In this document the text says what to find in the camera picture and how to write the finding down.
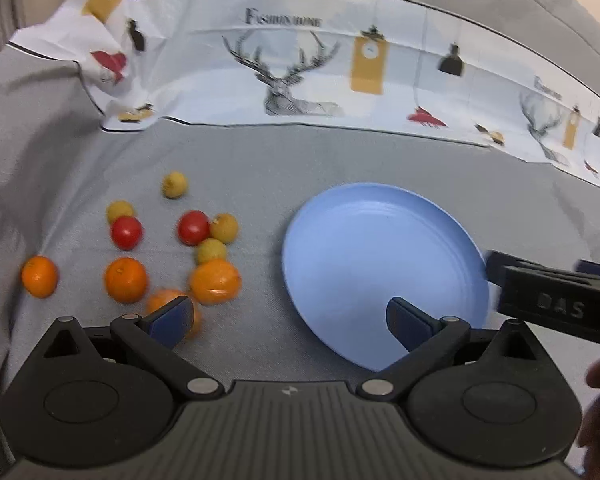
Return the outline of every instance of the red cherry tomato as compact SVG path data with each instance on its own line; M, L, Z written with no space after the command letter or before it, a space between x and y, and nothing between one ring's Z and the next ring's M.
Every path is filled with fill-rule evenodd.
M123 251L130 251L142 239L142 224L133 216L121 216L111 224L111 239Z
M187 211L178 222L178 238L183 244L198 245L209 238L209 218L202 211Z

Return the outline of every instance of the metal pivot screw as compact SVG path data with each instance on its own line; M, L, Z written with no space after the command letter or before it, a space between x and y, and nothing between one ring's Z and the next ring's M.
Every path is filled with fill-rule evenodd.
M218 381L211 377L198 377L187 383L187 390L192 394L208 395L212 394L220 387Z
M369 379L362 383L362 389L369 395L381 397L389 395L394 390L394 386L384 379Z

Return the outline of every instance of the blue plate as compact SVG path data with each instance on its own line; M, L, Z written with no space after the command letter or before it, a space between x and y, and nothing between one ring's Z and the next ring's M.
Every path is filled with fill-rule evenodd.
M401 296L430 316L480 328L484 260L448 213L399 187L349 184L309 200L286 231L286 288L315 335L345 359L381 370L407 354L386 327Z

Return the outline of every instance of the human hand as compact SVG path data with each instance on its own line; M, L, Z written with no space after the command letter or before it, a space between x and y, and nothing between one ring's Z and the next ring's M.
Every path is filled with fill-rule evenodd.
M587 371L586 382L591 388L600 388L600 361L591 365ZM600 480L600 396L585 413L580 427L577 444L587 447L584 457L584 476L586 480Z

